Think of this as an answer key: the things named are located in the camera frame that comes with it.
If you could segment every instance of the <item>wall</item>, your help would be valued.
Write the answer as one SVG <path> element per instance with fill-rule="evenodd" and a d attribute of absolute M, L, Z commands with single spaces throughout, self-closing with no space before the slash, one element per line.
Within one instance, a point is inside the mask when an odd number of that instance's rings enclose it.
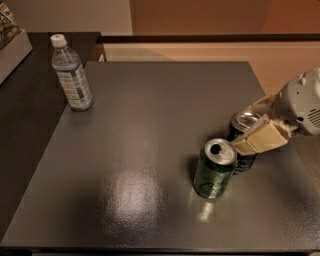
<path fill-rule="evenodd" d="M 320 33 L 319 0 L 273 0 L 263 33 Z"/>
<path fill-rule="evenodd" d="M 6 0 L 28 32 L 89 32 L 131 35 L 129 0 Z"/>
<path fill-rule="evenodd" d="M 131 0 L 134 34 L 260 33 L 272 0 Z"/>

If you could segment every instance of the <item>table surface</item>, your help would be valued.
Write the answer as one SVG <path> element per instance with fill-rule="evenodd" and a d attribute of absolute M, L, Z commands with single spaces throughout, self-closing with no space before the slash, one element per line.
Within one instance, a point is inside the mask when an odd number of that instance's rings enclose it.
<path fill-rule="evenodd" d="M 65 108 L 51 67 L 53 33 L 29 33 L 33 50 L 0 85 L 0 241 Z M 64 33 L 85 64 L 99 33 Z"/>
<path fill-rule="evenodd" d="M 292 146 L 223 197 L 193 189 L 201 147 L 263 96 L 247 63 L 89 63 L 93 107 L 64 113 L 1 243 L 179 252 L 320 249 L 320 200 Z"/>

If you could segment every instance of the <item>robotic arm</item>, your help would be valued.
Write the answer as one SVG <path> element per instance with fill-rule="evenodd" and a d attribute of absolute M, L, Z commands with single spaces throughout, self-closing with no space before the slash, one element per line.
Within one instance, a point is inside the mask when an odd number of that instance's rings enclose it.
<path fill-rule="evenodd" d="M 320 135 L 320 68 L 289 81 L 243 111 L 261 116 L 243 135 L 232 141 L 241 155 L 262 153 L 285 145 L 292 133 Z"/>

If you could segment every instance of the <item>green can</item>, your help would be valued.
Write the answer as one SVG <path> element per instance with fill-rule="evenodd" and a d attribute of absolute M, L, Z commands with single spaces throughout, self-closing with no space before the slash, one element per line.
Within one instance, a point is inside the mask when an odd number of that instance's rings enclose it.
<path fill-rule="evenodd" d="M 205 198 L 221 196 L 237 166 L 237 151 L 224 139 L 213 139 L 201 149 L 194 188 Z"/>
<path fill-rule="evenodd" d="M 228 141 L 233 141 L 238 136 L 247 132 L 260 118 L 260 115 L 252 110 L 244 110 L 234 114 L 230 120 L 230 128 L 227 136 Z M 249 170 L 257 154 L 242 156 L 238 154 L 238 166 L 233 174 L 239 174 Z"/>

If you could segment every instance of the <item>bottle label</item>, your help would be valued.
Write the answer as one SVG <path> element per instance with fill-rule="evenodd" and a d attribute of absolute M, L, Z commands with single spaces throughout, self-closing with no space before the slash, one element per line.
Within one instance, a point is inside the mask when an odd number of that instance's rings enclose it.
<path fill-rule="evenodd" d="M 81 63 L 71 70 L 55 69 L 70 107 L 87 109 L 92 104 L 92 95 Z"/>

